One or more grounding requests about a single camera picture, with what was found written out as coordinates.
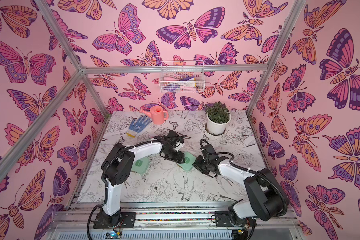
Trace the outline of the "green clipper case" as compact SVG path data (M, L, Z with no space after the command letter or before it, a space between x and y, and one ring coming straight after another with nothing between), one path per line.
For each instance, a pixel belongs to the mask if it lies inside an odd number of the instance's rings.
M150 159L148 157L141 158L133 163L131 171L136 174L144 175L150 165Z

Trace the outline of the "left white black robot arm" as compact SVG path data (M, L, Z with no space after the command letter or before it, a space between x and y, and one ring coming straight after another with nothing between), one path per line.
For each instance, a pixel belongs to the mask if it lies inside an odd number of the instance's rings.
M96 216L94 227L114 228L122 224L121 192L136 161L159 154L164 160L183 164L185 154L180 149L188 138L170 130L166 136L156 136L133 146L115 144L101 166L105 198L101 205L96 206L100 212Z

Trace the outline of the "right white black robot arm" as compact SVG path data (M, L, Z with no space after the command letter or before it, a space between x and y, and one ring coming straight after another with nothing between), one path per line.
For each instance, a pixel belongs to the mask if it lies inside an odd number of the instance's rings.
M248 199L236 201L229 207L232 225L243 225L250 218L266 222L287 213L290 201L270 170L241 167L234 163L232 153L216 152L205 139L200 140L200 146L202 154L193 163L194 168L211 178L225 177L246 189Z

